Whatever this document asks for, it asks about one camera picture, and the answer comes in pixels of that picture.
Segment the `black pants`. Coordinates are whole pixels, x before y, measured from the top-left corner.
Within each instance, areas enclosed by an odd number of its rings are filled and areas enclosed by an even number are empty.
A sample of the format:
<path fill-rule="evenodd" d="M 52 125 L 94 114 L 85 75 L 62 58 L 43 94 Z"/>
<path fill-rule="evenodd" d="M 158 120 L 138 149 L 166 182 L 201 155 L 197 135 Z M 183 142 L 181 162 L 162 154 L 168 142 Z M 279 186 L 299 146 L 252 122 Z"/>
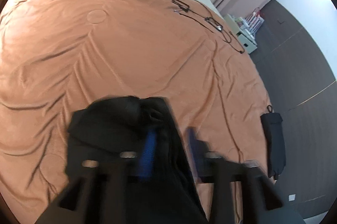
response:
<path fill-rule="evenodd" d="M 175 120 L 163 98 L 109 98 L 74 112 L 67 129 L 68 179 L 85 160 L 108 162 L 120 152 L 139 153 L 149 129 L 156 133 L 152 173 L 149 178 L 132 176 L 127 223 L 206 223 Z"/>

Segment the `orange fleece blanket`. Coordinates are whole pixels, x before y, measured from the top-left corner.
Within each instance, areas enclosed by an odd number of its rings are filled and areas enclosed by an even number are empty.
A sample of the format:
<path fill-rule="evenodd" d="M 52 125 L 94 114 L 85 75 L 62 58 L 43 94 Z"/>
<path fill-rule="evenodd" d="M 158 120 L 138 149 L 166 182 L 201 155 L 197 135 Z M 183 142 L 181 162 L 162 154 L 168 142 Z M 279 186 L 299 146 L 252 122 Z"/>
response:
<path fill-rule="evenodd" d="M 1 195 L 34 223 L 65 186 L 71 114 L 107 96 L 168 99 L 179 130 L 267 166 L 269 96 L 235 35 L 193 0 L 22 0 L 1 12 Z"/>

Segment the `white bedside table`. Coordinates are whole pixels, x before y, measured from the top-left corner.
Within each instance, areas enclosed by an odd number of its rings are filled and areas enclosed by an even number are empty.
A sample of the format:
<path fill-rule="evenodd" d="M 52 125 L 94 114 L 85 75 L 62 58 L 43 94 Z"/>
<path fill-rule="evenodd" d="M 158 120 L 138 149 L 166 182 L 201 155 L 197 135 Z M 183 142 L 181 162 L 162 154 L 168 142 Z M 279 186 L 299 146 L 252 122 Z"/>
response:
<path fill-rule="evenodd" d="M 260 15 L 259 8 L 256 8 L 245 18 L 226 14 L 224 19 L 248 54 L 251 54 L 258 48 L 256 34 L 265 21 Z"/>

